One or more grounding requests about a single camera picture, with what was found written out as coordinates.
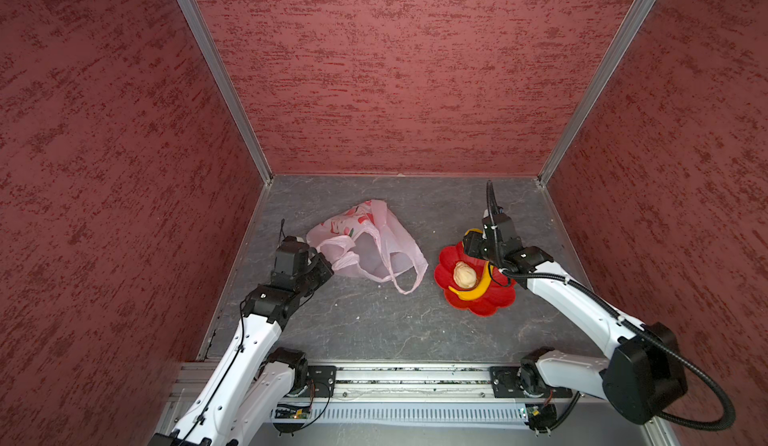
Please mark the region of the beige fake fruit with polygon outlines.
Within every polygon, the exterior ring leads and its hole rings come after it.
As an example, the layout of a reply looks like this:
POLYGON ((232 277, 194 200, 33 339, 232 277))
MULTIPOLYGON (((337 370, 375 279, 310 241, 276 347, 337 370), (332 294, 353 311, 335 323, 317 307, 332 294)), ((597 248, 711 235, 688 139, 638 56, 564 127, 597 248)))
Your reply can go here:
POLYGON ((478 283, 477 272, 471 265, 459 261, 454 266, 453 282, 460 290, 472 290, 478 283))

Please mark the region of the pink plastic bag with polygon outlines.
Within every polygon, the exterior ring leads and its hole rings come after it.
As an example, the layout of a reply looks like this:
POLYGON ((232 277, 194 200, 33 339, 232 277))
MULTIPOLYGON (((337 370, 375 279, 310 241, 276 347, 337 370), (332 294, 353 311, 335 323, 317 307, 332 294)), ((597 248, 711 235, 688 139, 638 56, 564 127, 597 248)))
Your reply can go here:
POLYGON ((325 220, 306 240, 335 274, 390 283, 402 295, 414 293, 428 270, 414 238, 381 200, 365 201, 325 220))

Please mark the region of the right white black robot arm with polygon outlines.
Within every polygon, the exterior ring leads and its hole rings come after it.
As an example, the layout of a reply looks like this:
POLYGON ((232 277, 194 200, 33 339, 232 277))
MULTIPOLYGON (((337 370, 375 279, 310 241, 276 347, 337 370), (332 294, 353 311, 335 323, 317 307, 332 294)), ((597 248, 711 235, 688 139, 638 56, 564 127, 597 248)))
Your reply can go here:
POLYGON ((600 356, 541 349, 520 364, 521 388, 539 395, 567 388, 607 401, 624 419, 643 425, 654 418, 698 431, 717 432, 735 422, 735 406, 725 390, 685 358, 674 333, 661 323, 646 324, 620 311, 575 280, 538 247, 526 247, 511 218, 488 206, 480 230, 468 231, 465 253, 492 272, 543 299, 579 328, 600 356), (715 420, 693 420, 668 413, 686 395, 692 373, 715 395, 722 413, 715 420))

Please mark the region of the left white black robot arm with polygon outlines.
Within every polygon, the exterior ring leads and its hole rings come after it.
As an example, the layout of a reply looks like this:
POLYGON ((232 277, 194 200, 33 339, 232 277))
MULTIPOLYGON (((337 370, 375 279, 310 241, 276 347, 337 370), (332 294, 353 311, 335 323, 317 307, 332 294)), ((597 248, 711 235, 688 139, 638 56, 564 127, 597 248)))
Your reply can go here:
POLYGON ((310 384, 303 352, 275 348, 304 298, 333 276, 321 254, 282 286, 260 285, 241 303, 240 324, 228 351, 187 413, 151 445, 248 445, 281 400, 310 384))

